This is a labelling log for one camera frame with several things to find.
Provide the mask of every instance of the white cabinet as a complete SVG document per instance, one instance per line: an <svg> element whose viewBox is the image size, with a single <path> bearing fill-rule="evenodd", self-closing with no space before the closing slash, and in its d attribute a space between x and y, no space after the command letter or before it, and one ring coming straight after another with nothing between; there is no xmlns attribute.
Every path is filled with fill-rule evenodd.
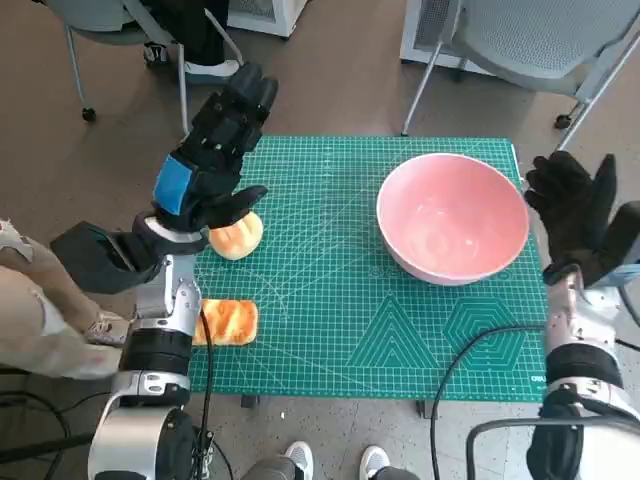
<svg viewBox="0 0 640 480"><path fill-rule="evenodd" d="M229 26L289 37L307 0L231 0Z"/></svg>

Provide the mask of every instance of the blue strap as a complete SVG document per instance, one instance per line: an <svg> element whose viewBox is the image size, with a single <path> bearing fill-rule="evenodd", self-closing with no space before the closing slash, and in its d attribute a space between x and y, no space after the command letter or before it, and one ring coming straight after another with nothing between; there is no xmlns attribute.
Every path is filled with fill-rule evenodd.
<svg viewBox="0 0 640 480"><path fill-rule="evenodd" d="M160 208L172 215L180 215L192 173L171 155L167 156L153 189L153 199Z"/></svg>

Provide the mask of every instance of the chair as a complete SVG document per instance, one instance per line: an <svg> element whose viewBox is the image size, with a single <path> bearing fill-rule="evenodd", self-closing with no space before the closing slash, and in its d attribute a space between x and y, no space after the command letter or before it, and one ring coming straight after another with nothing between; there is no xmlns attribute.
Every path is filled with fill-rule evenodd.
<svg viewBox="0 0 640 480"><path fill-rule="evenodd" d="M151 16L140 0L46 0L46 5L59 17L65 26L67 46L76 91L82 102L82 118L87 122L96 119L96 113L87 102L80 80L76 58L74 33L97 43L109 45L137 45L155 42L162 45L177 43ZM205 10L205 15L231 47L238 63L244 63L242 53L229 38L215 17ZM187 87L184 66L184 46L179 44L178 80L180 84L180 114L185 135L189 133L187 111Z"/></svg>
<svg viewBox="0 0 640 480"><path fill-rule="evenodd" d="M401 134L447 45L511 83L575 98L556 120L566 128L577 114L556 147L563 150L638 45L639 15L640 0L450 0Z"/></svg>

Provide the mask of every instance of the pants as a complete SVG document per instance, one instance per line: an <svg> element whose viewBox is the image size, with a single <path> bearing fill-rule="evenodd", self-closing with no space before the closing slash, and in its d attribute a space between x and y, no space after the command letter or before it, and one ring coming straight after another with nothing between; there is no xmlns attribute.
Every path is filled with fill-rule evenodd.
<svg viewBox="0 0 640 480"><path fill-rule="evenodd" d="M304 480L302 470L288 457L260 460L242 477L242 480ZM372 480L420 480L413 473L400 468L385 467Z"/></svg>
<svg viewBox="0 0 640 480"><path fill-rule="evenodd" d="M82 335L102 315L50 250L0 220L0 364L50 377L113 375L121 350Z"/></svg>
<svg viewBox="0 0 640 480"><path fill-rule="evenodd" d="M142 0L151 15L184 45L185 60L198 65L224 62L224 40L204 14L209 10L223 28L229 17L229 0Z"/></svg>

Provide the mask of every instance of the person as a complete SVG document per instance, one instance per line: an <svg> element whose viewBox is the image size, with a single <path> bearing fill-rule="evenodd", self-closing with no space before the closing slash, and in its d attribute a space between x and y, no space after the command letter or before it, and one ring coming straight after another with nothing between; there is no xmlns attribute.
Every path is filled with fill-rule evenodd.
<svg viewBox="0 0 640 480"><path fill-rule="evenodd" d="M240 65L224 59L224 40L205 15L205 8L225 28L229 16L229 0L142 0L158 24L184 45L185 72L190 83L219 84L226 82ZM148 64L169 62L167 48L156 43L145 44Z"/></svg>
<svg viewBox="0 0 640 480"><path fill-rule="evenodd" d="M128 328L82 293L53 252L0 219L1 364L50 377L109 377Z"/></svg>
<svg viewBox="0 0 640 480"><path fill-rule="evenodd" d="M313 454L306 442L297 441L287 448L283 456L257 462L242 480L312 480ZM419 480L407 470L392 467L389 455L372 445L362 454L358 480Z"/></svg>

